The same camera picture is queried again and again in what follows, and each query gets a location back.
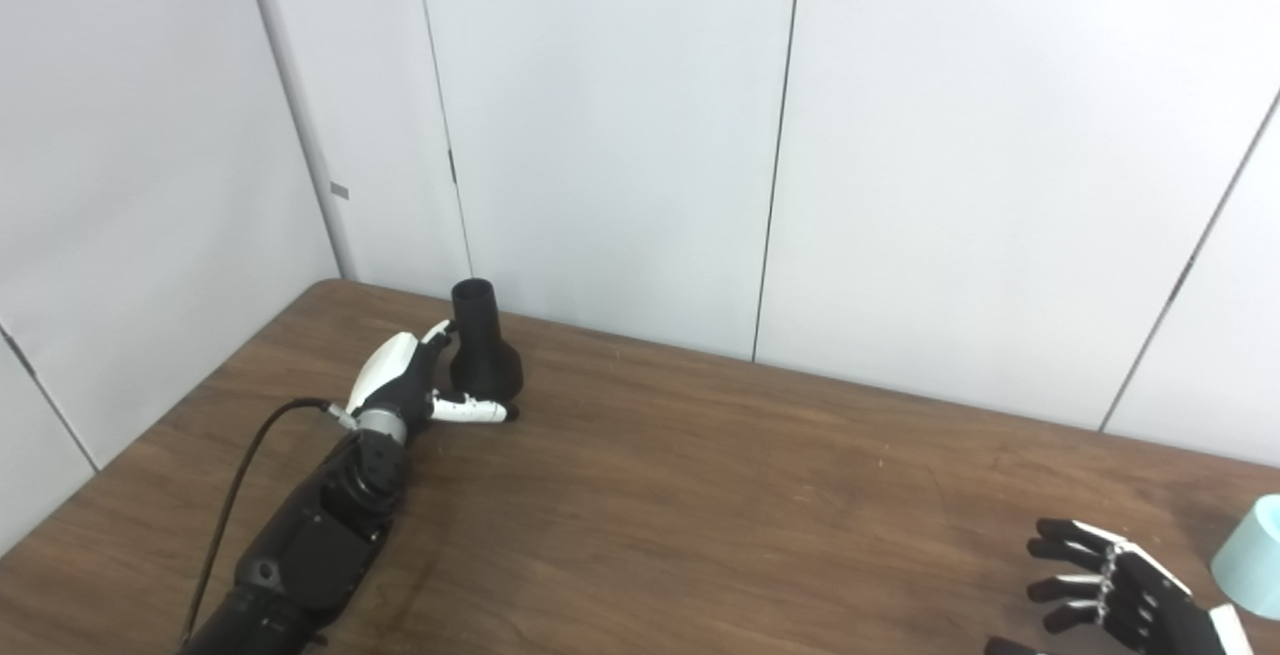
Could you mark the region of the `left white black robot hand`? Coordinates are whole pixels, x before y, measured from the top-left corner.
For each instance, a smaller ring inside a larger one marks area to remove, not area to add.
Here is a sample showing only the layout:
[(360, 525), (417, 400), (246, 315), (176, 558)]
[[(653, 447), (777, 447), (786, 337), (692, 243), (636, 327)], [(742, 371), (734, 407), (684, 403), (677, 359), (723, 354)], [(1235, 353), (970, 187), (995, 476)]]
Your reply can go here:
[(362, 365), (346, 406), (328, 412), (348, 431), (381, 432), (402, 446), (430, 423), (506, 423), (520, 418), (513, 403), (481, 400), (435, 386), (435, 367), (457, 324), (445, 319), (424, 336), (396, 333)]

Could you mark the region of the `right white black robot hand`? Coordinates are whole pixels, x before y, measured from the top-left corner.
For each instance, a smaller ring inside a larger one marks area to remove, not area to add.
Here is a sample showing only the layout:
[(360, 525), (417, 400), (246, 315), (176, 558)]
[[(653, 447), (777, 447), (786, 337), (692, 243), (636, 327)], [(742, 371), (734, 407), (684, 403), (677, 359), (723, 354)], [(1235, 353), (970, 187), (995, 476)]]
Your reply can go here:
[(1201, 606), (1181, 580), (1123, 535), (1083, 519), (1039, 518), (1027, 551), (1078, 569), (1027, 586), (1032, 603), (1051, 605), (1041, 620), (1048, 635), (1094, 628), (1130, 654), (1253, 651), (1231, 604)]

